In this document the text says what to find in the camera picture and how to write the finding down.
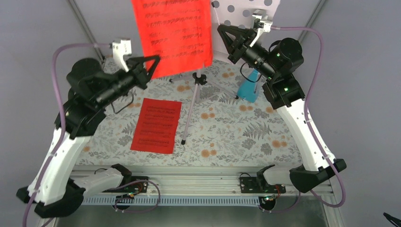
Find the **red paper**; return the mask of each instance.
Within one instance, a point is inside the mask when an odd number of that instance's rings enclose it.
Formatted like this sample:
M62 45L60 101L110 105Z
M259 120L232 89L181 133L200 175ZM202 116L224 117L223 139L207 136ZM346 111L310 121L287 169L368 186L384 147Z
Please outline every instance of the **red paper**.
M131 0L145 56L161 61L153 79L212 64L210 1Z
M172 154L181 102L144 98L131 150Z

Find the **tripod leg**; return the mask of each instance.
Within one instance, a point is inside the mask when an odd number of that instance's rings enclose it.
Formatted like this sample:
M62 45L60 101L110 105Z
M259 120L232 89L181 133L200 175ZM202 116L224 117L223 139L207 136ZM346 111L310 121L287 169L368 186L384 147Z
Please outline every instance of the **tripod leg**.
M192 101L191 101L191 107L189 108L189 112L188 112L187 124L185 125L183 140L181 141L181 144L182 144L182 145L185 144L185 140L186 140L186 138L187 138L189 122L191 121L191 115L192 115L192 111L193 111L193 105L195 104L195 101L196 101L196 94L197 94L197 92L198 92L198 88L199 88L199 85L198 85L198 84L195 84L195 89L194 89L194 91L193 91L193 96L192 96Z
M231 97L233 97L233 98L235 98L235 99L239 99L238 95L236 95L236 94L234 94L233 92L231 92L231 91L229 91L229 90L223 88L222 86L216 84L215 82L209 80L208 83L210 83L211 85L217 87L218 89L220 89L222 92L226 93L227 95L229 95L229 96L231 96Z
M179 81L179 80L190 80L190 79L193 79L192 75L185 76L185 77L176 77L176 78L173 78L173 79L169 79L168 81L170 83L174 83L174 82Z
M201 100L201 98L200 98L200 96L201 96L201 90L202 89L202 85L199 85L198 86L198 89L196 90L196 101L195 101L195 103L199 103L200 102L200 100Z

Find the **polka dot board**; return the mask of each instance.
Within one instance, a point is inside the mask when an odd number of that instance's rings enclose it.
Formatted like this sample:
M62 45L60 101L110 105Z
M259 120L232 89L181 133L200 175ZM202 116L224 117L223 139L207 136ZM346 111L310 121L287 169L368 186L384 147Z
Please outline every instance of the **polka dot board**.
M214 59L231 63L227 57L228 53L224 43L217 32L219 24L237 26L239 28L251 28L254 17L252 13L257 10L265 10L268 19L273 21L274 14L280 0L215 0L211 9L212 18L212 40Z

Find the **floral pattern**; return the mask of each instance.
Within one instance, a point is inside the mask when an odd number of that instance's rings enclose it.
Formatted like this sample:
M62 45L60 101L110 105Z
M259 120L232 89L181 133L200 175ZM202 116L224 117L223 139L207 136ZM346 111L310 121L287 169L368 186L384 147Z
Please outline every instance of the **floral pattern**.
M107 59L104 70L113 73L118 67L112 59ZM245 75L250 72L251 69L244 69ZM188 72L151 80L146 90L134 88L134 102L119 114L114 114L108 107L107 117L83 148L77 164L267 166L276 163L297 165L301 162L299 150L287 125L266 101L262 89L256 102L249 103L242 99L235 100L208 84L203 86L200 93L203 101L194 105L186 144L181 145L194 81L170 83L169 79L191 74ZM243 82L238 67L217 60L203 69L202 74L234 92ZM171 155L130 150L143 98L182 102ZM115 109L124 107L130 100L131 96L120 98L114 102Z

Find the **gray backdrop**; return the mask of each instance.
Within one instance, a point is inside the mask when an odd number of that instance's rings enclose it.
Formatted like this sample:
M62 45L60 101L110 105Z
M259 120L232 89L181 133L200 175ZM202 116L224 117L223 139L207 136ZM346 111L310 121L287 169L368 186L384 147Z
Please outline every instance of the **gray backdrop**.
M66 1L0 3L0 226L19 227L25 205L15 193L30 184L52 141L58 108L50 76L53 52L87 40ZM64 100L65 76L93 49L65 51L58 61ZM36 226L31 212L29 226Z
M331 151L347 162L341 211L350 227L392 226L383 212L401 218L400 9L399 0L331 0L314 26L326 49L310 112ZM309 34L303 49L296 78L307 91L317 37Z

